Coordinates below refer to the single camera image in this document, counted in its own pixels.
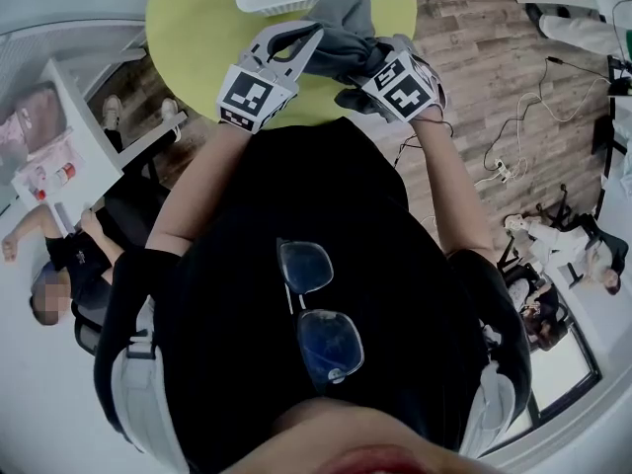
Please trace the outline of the person's left forearm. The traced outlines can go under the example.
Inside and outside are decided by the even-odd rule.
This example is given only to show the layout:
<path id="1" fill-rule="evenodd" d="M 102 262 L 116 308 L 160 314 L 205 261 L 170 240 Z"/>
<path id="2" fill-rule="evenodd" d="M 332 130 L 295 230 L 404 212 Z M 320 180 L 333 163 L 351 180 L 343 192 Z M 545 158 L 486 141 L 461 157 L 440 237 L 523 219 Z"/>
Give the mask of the person's left forearm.
<path id="1" fill-rule="evenodd" d="M 220 124 L 162 205 L 145 247 L 184 255 L 214 214 L 252 137 Z"/>

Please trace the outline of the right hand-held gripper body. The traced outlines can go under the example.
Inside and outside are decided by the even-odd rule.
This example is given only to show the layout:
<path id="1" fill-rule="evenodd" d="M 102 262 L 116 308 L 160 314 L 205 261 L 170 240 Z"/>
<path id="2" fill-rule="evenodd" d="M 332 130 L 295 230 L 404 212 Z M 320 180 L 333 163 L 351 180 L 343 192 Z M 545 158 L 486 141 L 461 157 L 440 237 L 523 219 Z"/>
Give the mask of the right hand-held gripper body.
<path id="1" fill-rule="evenodd" d="M 446 97 L 438 74 L 421 59 L 409 38 L 394 35 L 380 38 L 378 44 L 387 49 L 385 61 L 375 75 L 360 84 L 363 92 L 404 122 L 416 119 L 430 106 L 444 111 Z"/>

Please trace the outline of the person's right forearm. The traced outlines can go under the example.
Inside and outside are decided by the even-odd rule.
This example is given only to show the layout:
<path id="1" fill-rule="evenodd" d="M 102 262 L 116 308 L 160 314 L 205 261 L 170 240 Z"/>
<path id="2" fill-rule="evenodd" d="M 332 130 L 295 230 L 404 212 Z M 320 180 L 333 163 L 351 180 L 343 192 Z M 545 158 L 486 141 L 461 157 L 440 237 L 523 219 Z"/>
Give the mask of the person's right forearm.
<path id="1" fill-rule="evenodd" d="M 410 125 L 426 159 L 440 247 L 447 255 L 470 250 L 494 263 L 494 242 L 484 205 L 441 109 L 428 107 Z"/>

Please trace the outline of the person's chin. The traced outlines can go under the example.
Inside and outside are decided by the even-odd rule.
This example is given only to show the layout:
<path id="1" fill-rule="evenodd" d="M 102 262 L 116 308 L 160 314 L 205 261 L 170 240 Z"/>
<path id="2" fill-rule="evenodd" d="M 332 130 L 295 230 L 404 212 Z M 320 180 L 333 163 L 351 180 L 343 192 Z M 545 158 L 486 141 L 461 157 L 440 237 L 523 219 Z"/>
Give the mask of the person's chin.
<path id="1" fill-rule="evenodd" d="M 425 440 L 383 412 L 332 399 L 290 408 L 274 431 L 221 474 L 504 474 Z"/>

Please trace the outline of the black-framed eyeglasses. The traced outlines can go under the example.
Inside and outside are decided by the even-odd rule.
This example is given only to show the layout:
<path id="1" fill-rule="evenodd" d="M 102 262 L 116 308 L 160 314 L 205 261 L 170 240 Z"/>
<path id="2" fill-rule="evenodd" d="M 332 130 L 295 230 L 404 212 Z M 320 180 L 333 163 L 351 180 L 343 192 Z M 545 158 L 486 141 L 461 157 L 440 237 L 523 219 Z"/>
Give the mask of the black-framed eyeglasses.
<path id="1" fill-rule="evenodd" d="M 306 295 L 322 290 L 334 278 L 332 261 L 321 245 L 278 238 L 276 257 L 305 368 L 316 390 L 324 393 L 362 367 L 359 331 L 348 315 L 305 304 Z"/>

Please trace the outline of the grey clothes bundle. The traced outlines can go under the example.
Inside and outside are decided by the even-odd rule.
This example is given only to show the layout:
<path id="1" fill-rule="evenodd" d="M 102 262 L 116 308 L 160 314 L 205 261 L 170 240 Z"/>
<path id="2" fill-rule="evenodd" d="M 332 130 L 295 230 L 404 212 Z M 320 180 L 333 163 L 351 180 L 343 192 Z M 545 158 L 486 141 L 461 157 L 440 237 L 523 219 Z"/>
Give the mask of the grey clothes bundle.
<path id="1" fill-rule="evenodd" d="M 395 121 L 397 118 L 361 87 L 386 66 L 390 53 L 407 50 L 417 54 L 412 41 L 401 34 L 377 37 L 371 0 L 319 0 L 303 19 L 320 24 L 324 30 L 305 72 L 345 86 L 335 97 L 339 107 Z"/>

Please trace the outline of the person's black-clad torso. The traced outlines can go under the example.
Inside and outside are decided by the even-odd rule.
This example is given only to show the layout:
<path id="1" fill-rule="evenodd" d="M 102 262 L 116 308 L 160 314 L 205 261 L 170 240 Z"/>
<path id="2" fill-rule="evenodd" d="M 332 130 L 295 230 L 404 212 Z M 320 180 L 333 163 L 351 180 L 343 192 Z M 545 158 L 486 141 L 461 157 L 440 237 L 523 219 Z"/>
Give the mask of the person's black-clad torso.
<path id="1" fill-rule="evenodd" d="M 348 315 L 361 337 L 362 367 L 324 393 L 298 347 L 278 238 L 326 250 L 334 278 L 305 304 Z M 496 261 L 445 254 L 394 167 L 339 118 L 252 134 L 184 255 L 118 259 L 94 379 L 136 447 L 180 474 L 221 474 L 318 398 L 480 461 L 524 411 L 531 363 Z"/>

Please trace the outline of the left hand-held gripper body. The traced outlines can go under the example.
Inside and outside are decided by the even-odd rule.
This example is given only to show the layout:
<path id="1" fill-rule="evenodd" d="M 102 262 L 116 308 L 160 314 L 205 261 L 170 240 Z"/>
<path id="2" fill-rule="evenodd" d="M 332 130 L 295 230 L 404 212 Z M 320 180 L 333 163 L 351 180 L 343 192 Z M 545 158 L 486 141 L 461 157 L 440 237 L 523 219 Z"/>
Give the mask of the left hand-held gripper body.
<path id="1" fill-rule="evenodd" d="M 260 44 L 242 51 L 239 62 L 229 66 L 216 99 L 220 122 L 257 133 L 297 96 L 298 47 L 282 52 L 278 57 Z"/>

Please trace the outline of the white desk with black frame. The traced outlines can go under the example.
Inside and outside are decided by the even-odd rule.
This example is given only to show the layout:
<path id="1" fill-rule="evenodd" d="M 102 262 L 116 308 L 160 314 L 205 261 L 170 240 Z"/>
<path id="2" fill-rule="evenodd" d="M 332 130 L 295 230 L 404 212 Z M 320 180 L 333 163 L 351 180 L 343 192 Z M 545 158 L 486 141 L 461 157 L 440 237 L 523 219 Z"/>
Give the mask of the white desk with black frame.
<path id="1" fill-rule="evenodd" d="M 612 87 L 609 114 L 593 129 L 592 151 L 605 153 L 597 210 L 618 201 L 632 218 L 632 0 L 594 0 L 613 30 L 616 50 L 607 56 Z"/>

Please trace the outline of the pink bag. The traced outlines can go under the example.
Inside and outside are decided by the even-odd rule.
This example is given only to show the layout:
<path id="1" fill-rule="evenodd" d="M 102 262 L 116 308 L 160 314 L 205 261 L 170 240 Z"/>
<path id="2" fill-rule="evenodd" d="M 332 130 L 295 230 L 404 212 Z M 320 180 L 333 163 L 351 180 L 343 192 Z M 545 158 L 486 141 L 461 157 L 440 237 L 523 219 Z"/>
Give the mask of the pink bag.
<path id="1" fill-rule="evenodd" d="M 0 123 L 0 168 L 13 173 L 66 127 L 65 111 L 54 83 L 44 81 L 31 86 L 19 94 Z"/>

